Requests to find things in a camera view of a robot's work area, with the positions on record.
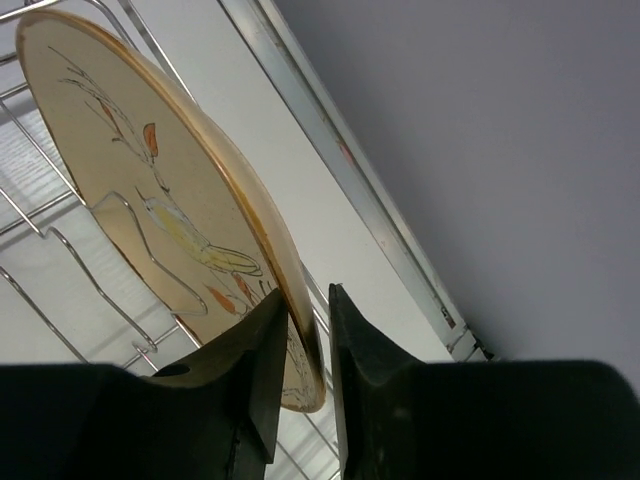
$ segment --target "plate rim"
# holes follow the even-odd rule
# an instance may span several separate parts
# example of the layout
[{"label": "plate rim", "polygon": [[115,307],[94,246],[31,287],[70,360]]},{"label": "plate rim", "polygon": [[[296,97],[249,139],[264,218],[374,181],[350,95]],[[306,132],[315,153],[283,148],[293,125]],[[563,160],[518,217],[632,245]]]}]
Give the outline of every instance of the plate rim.
[{"label": "plate rim", "polygon": [[[322,345],[319,338],[319,332],[317,330],[317,325],[313,319],[313,305],[311,304],[311,299],[307,293],[307,301],[309,303],[309,308],[311,309],[311,318],[305,320],[300,318],[299,312],[297,312],[297,308],[294,308],[294,305],[298,302],[293,300],[294,295],[292,294],[292,290],[289,287],[289,282],[287,281],[287,277],[282,271],[282,267],[280,262],[278,262],[277,255],[275,254],[273,247],[271,245],[271,241],[269,239],[269,235],[267,235],[264,227],[264,223],[260,220],[258,214],[255,209],[247,199],[242,187],[236,182],[233,175],[229,172],[228,168],[224,165],[224,162],[218,157],[218,155],[213,151],[211,146],[207,142],[206,135],[201,131],[202,129],[198,128],[198,124],[210,122],[222,133],[224,139],[229,143],[229,146],[235,150],[237,157],[240,159],[240,162],[244,162],[246,167],[248,167],[255,180],[262,186],[262,190],[266,194],[263,195],[268,200],[270,204],[270,212],[271,214],[275,213],[272,221],[278,224],[278,228],[283,231],[283,235],[285,238],[285,242],[289,243],[287,250],[292,254],[294,259],[296,260],[296,264],[301,267],[302,261],[298,254],[297,248],[295,247],[295,243],[293,238],[291,237],[291,233],[289,232],[284,219],[280,215],[280,212],[275,205],[271,195],[268,193],[266,187],[262,183],[260,177],[257,175],[249,161],[242,154],[240,149],[235,145],[235,143],[228,137],[228,135],[224,132],[224,130],[218,126],[218,124],[210,118],[204,111],[200,109],[200,107],[191,99],[188,98],[188,95],[180,89],[180,87],[169,78],[163,78],[166,75],[159,67],[153,64],[149,59],[147,59],[143,54],[134,50],[131,47],[123,44],[120,39],[116,38],[113,34],[103,29],[101,26],[87,20],[86,18],[76,15],[73,13],[69,13],[66,11],[61,11],[52,8],[41,9],[34,12],[28,12],[22,16],[17,27],[16,27],[16,52],[18,54],[18,59],[25,77],[27,84],[29,85],[29,89],[31,90],[31,82],[29,81],[29,73],[27,68],[27,58],[24,54],[24,43],[25,43],[25,31],[31,27],[32,25],[43,22],[43,21],[54,21],[58,23],[65,24],[67,27],[73,28],[75,30],[80,31],[83,34],[88,35],[89,37],[96,40],[102,46],[106,47],[111,51],[112,54],[117,56],[121,61],[123,61],[127,67],[129,67],[136,75],[138,75],[146,85],[149,86],[161,99],[162,102],[170,109],[170,111],[178,118],[180,123],[186,128],[188,133],[194,139],[194,141],[198,144],[198,146],[203,150],[209,161],[216,168],[219,175],[222,177],[222,180],[226,184],[227,189],[229,190],[231,196],[233,197],[235,203],[239,207],[244,220],[251,231],[254,240],[258,244],[262,255],[264,257],[269,270],[272,275],[275,277],[276,282],[278,283],[278,288],[281,289],[283,293],[283,298],[287,304],[287,308],[289,310],[289,314],[292,319],[292,323],[296,328],[298,333],[298,337],[300,342],[302,343],[303,350],[305,352],[305,356],[310,366],[310,370],[313,376],[313,383],[315,386],[316,396],[314,402],[306,405],[306,406],[297,406],[293,404],[282,404],[284,408],[287,408],[292,411],[305,412],[305,413],[313,413],[320,410],[325,401],[326,401],[326,381],[324,377],[324,359],[323,359],[323,351]],[[38,107],[38,110],[41,111],[39,101],[36,95],[32,95],[33,100]],[[195,112],[187,112],[187,108],[191,107]],[[54,144],[57,147],[57,142],[55,139],[55,135],[53,130],[51,129],[47,119],[44,115],[41,115],[42,120],[51,136]],[[69,170],[69,175],[73,179],[73,174]],[[83,199],[84,196],[80,191],[77,182],[73,179],[74,184],[76,185],[76,191],[78,195],[80,195]],[[129,258],[127,258],[124,253],[116,248],[116,251],[120,254],[122,258],[129,264],[132,270],[136,273],[136,275],[140,278],[140,280],[147,285],[149,285],[144,280],[142,275],[137,271],[137,269],[133,266]]]}]

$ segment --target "dish rack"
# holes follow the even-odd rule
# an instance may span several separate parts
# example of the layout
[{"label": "dish rack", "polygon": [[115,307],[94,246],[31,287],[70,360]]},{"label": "dish rack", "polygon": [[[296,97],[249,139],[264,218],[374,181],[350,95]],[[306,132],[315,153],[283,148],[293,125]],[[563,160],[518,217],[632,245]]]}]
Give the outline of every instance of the dish rack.
[{"label": "dish rack", "polygon": [[[12,36],[10,24],[21,15],[60,3],[66,2],[27,0],[22,5],[11,6],[4,13],[0,12],[0,29],[10,30]],[[130,29],[126,29],[120,20],[128,18],[156,62],[191,95],[129,0],[120,0],[114,6],[108,6],[101,0],[82,0],[80,3],[98,11],[124,43],[138,49]],[[0,57],[0,79],[9,79],[10,84],[0,84],[0,135],[2,144],[7,145],[0,155],[0,204],[4,203],[0,205],[0,276],[4,279],[0,281],[0,299],[4,305],[10,305],[9,309],[2,309],[3,317],[24,314],[25,318],[20,319],[22,325],[13,332],[19,333],[18,337],[23,331],[29,332],[31,344],[30,349],[21,350],[19,358],[9,358],[11,351],[6,353],[7,358],[1,360],[109,361],[136,374],[158,371],[199,348],[200,344],[177,321],[176,315],[180,312],[169,312],[137,277],[128,275],[126,265],[93,222],[86,204],[69,180],[30,97],[28,86],[18,78],[21,75],[16,73],[18,71],[16,53],[3,53]],[[129,208],[126,199],[119,197],[119,200]],[[129,211],[135,221],[133,210],[129,208]],[[62,265],[63,270],[52,273],[52,265]],[[73,279],[67,278],[74,269]],[[321,306],[320,309],[314,308],[316,322],[321,335],[328,338],[327,299],[306,268],[304,273],[316,304]],[[56,275],[61,277],[58,282],[55,281]],[[71,292],[66,306],[76,313],[60,315],[60,307],[52,305],[56,302],[51,302],[50,297],[33,294],[34,290],[40,290],[42,282],[59,283],[63,285],[62,290]],[[54,293],[51,295],[57,295],[56,288],[52,288]],[[87,310],[81,304],[86,303],[84,297],[89,296],[91,307]],[[23,301],[23,306],[28,309],[15,312],[12,305],[16,299]],[[100,329],[97,327],[78,326],[78,311],[85,310],[93,312],[90,315],[95,315],[97,323],[111,328],[107,338],[98,338]],[[31,325],[34,322],[26,318],[29,316],[40,321],[40,329]],[[16,323],[15,318],[3,318],[3,321],[10,325]],[[58,342],[57,346],[51,343],[51,339]],[[330,372],[326,374],[329,393],[321,412],[312,415],[282,412],[278,453],[275,463],[267,468],[266,478],[340,478],[333,425],[332,382]]]}]

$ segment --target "painted bird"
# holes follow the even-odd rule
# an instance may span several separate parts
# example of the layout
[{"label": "painted bird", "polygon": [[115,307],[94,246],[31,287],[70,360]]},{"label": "painted bird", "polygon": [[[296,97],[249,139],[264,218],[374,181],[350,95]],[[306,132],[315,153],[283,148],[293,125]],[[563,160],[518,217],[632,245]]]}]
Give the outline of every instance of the painted bird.
[{"label": "painted bird", "polygon": [[167,205],[157,198],[144,198],[136,190],[153,222],[196,262],[218,272],[262,275],[260,265],[250,256],[213,245],[177,206]]}]

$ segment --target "gold plate rim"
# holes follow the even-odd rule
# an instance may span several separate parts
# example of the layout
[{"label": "gold plate rim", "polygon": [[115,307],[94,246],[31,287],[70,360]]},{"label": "gold plate rim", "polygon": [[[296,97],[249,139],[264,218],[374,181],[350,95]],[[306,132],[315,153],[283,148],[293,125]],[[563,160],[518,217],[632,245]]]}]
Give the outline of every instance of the gold plate rim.
[{"label": "gold plate rim", "polygon": [[[161,98],[163,102],[169,107],[171,112],[176,115],[176,117],[180,120],[180,122],[187,129],[189,134],[193,137],[193,139],[198,143],[200,148],[206,153],[209,160],[213,163],[220,176],[224,180],[229,189],[232,197],[234,198],[236,204],[240,208],[242,215],[245,218],[245,221],[251,230],[256,242],[258,243],[260,249],[263,251],[263,256],[265,261],[267,262],[272,274],[276,278],[279,288],[283,292],[283,297],[287,303],[287,308],[289,309],[291,318],[293,320],[293,324],[298,332],[298,336],[303,345],[303,349],[305,355],[307,357],[307,361],[309,362],[310,370],[313,375],[314,384],[315,384],[315,392],[316,397],[313,403],[310,403],[306,406],[297,406],[297,405],[289,405],[283,404],[284,408],[289,410],[298,411],[298,412],[306,412],[313,413],[322,408],[324,402],[326,400],[326,383],[324,378],[324,367],[323,367],[323,358],[322,358],[322,348],[319,340],[319,335],[317,331],[317,327],[315,325],[315,321],[313,318],[305,321],[300,318],[299,313],[297,312],[297,308],[295,308],[296,301],[293,299],[292,291],[289,287],[288,281],[284,272],[282,271],[281,266],[277,261],[277,256],[274,252],[274,249],[271,245],[271,241],[269,236],[267,235],[265,228],[263,226],[263,222],[258,217],[257,212],[252,207],[251,203],[247,199],[245,193],[243,192],[242,187],[236,182],[233,175],[229,172],[228,168],[225,166],[223,160],[221,160],[218,155],[213,151],[212,147],[208,144],[205,135],[198,129],[197,123],[199,121],[203,121],[203,119],[194,119],[192,116],[186,111],[185,106],[182,106],[179,103],[179,98],[182,102],[188,102],[185,105],[191,105],[194,109],[199,110],[199,107],[190,99],[187,98],[186,93],[183,92],[177,85],[175,85],[170,79],[164,79],[160,75],[165,76],[166,74],[162,72],[158,67],[153,65],[146,59],[142,54],[133,51],[129,47],[122,44],[122,42],[114,37],[110,32],[104,30],[102,27],[90,22],[89,20],[74,15],[68,12],[63,12],[60,10],[54,9],[43,9],[35,12],[29,12],[25,14],[18,26],[16,28],[16,50],[18,53],[18,59],[20,61],[20,65],[22,67],[23,74],[25,76],[25,80],[31,89],[31,82],[29,81],[29,73],[27,68],[27,58],[24,54],[24,42],[25,42],[25,31],[30,26],[42,22],[42,21],[55,21],[65,24],[66,26],[73,28],[75,30],[84,33],[94,40],[98,41],[100,44],[108,48],[114,55],[119,57],[136,75],[138,75],[143,81],[155,91],[155,93]],[[34,102],[38,109],[40,109],[40,105],[36,95],[33,95]],[[207,121],[213,123],[215,122],[209,118],[204,112],[200,110],[200,115],[204,117]],[[57,142],[55,139],[54,132],[50,127],[47,119],[42,115],[43,122],[57,148]],[[227,141],[230,142],[233,149],[238,153],[238,156],[242,159],[241,161],[246,161],[242,153],[235,147],[235,144],[231,142],[227,137]],[[78,194],[82,196],[80,189],[78,188]],[[276,216],[279,217],[279,212],[277,211],[277,207],[273,204],[273,200],[267,193],[268,200],[273,205],[273,209],[276,212]],[[293,254],[295,255],[295,259],[297,263],[300,264],[300,258],[297,254],[297,250],[295,249],[295,245],[293,244],[293,240],[291,239],[291,235],[284,224],[284,221],[281,218],[274,218],[275,222],[280,223],[280,228],[284,228],[286,231],[286,236],[290,239],[290,243],[292,244]],[[139,272],[133,267],[131,261],[124,256],[124,254],[120,251],[120,255],[129,263],[129,265],[133,268],[134,272],[138,275],[138,277],[145,284],[145,280],[139,274]]]}]

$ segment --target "wire rack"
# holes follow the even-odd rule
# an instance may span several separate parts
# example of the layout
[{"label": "wire rack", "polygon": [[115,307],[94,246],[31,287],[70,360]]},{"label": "wire rack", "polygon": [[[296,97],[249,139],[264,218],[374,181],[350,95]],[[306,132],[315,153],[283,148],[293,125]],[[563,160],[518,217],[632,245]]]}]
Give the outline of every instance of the wire rack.
[{"label": "wire rack", "polygon": [[[0,282],[0,300],[6,330],[0,361],[108,361],[149,374],[200,344],[179,321],[178,315],[185,312],[168,311],[93,221],[46,132],[16,53],[9,50],[21,15],[62,3],[72,11],[89,12],[89,7],[92,20],[98,15],[103,25],[155,60],[191,95],[129,0],[113,5],[101,0],[0,3],[0,46],[7,49],[0,50],[0,276],[5,281]],[[137,223],[125,198],[114,192],[109,196],[128,208]],[[140,229],[139,233],[146,244]],[[327,299],[306,268],[304,272],[326,341]],[[89,318],[91,324],[80,325],[80,318]],[[278,452],[267,478],[340,478],[332,380],[330,372],[326,374],[329,395],[322,411],[282,411]]]}]

